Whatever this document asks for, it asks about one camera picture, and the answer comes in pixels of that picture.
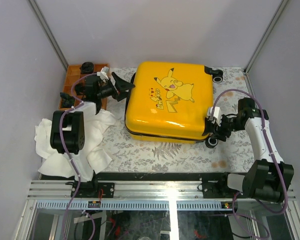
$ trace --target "wooden board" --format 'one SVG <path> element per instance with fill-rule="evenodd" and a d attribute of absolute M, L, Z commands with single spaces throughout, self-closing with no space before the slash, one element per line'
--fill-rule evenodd
<path fill-rule="evenodd" d="M 62 92 L 69 94 L 70 96 L 71 94 L 71 87 L 72 85 L 78 81 L 80 78 L 83 78 L 84 76 L 86 76 L 87 74 L 81 74 L 80 71 L 80 67 L 81 64 L 77 64 L 77 65 L 70 65 L 68 67 L 68 70 L 66 71 L 66 76 L 65 76 L 65 80 L 64 80 L 64 85 L 63 85 L 63 89 Z M 94 72 L 100 72 L 101 69 L 103 67 L 108 67 L 109 68 L 109 64 L 108 63 L 104 63 L 104 64 L 95 64 L 94 65 Z M 77 95 L 76 92 L 73 90 L 73 94 L 78 97 L 78 98 L 82 98 L 82 96 Z M 60 99 L 60 103 L 59 103 L 59 110 L 61 111 L 65 111 L 68 110 L 69 108 L 61 108 L 61 103 L 62 103 L 62 99 Z M 74 106 L 77 106 L 80 102 L 78 100 L 75 100 L 74 102 Z M 102 109 L 106 110 L 107 109 L 107 98 L 102 99 Z"/>

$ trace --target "floral tablecloth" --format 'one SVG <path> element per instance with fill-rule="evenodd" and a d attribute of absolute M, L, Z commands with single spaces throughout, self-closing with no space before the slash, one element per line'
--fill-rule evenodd
<path fill-rule="evenodd" d="M 224 90 L 241 89 L 248 91 L 240 67 L 221 67 L 223 82 L 213 83 L 214 99 Z M 121 78 L 130 81 L 136 68 L 112 68 Z M 222 113 L 236 113 L 238 100 L 243 95 L 227 92 L 218 106 Z M 249 136 L 245 131 L 233 132 L 226 142 L 219 141 L 214 149 L 206 147 L 204 142 L 180 144 L 167 142 L 137 141 L 130 137 L 124 124 L 126 101 L 117 102 L 108 98 L 107 110 L 121 122 L 120 126 L 111 126 L 104 133 L 102 145 L 113 161 L 104 172 L 247 172 L 254 162 Z"/>

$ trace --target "black bracket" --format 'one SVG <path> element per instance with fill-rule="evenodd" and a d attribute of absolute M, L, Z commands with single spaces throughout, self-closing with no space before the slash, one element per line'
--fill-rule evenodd
<path fill-rule="evenodd" d="M 67 182 L 71 185 L 71 197 L 75 193 L 78 182 Z M 115 184 L 113 182 L 98 182 L 95 178 L 92 181 L 81 182 L 79 190 L 74 198 L 112 199 L 115 194 Z"/>
<path fill-rule="evenodd" d="M 60 138 L 60 119 L 64 111 L 55 111 L 52 117 L 50 145 L 58 153 L 64 154 L 65 149 Z M 71 130 L 62 130 L 66 148 L 70 153 L 78 154 L 85 145 L 85 124 L 82 111 L 70 112 L 64 116 L 62 128 L 71 126 Z"/>
<path fill-rule="evenodd" d="M 283 162 L 280 162 L 278 166 L 283 176 L 285 189 L 288 190 L 294 176 L 294 168 Z M 282 203 L 285 198 L 275 164 L 265 159 L 256 160 L 253 163 L 244 177 L 242 191 L 245 198 L 274 203 Z"/>
<path fill-rule="evenodd" d="M 229 172 L 225 172 L 218 181 L 202 181 L 204 199 L 232 199 L 237 190 L 228 187 L 227 179 Z"/>

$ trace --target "gray wall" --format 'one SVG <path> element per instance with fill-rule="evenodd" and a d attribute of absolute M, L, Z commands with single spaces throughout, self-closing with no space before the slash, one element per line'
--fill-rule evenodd
<path fill-rule="evenodd" d="M 281 0 L 37 0 L 70 64 L 244 67 Z"/>
<path fill-rule="evenodd" d="M 294 166 L 300 204 L 300 1 L 290 1 L 249 75 L 276 147 Z"/>
<path fill-rule="evenodd" d="M 13 236 L 41 159 L 35 125 L 58 107 L 65 71 L 26 0 L 0 0 L 0 240 Z"/>

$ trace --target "suitcase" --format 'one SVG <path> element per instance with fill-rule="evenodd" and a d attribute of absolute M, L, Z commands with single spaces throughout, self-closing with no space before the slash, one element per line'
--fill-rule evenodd
<path fill-rule="evenodd" d="M 143 62 L 131 82 L 125 126 L 136 140 L 173 143 L 204 141 L 205 118 L 213 105 L 213 81 L 223 72 L 197 64 Z"/>

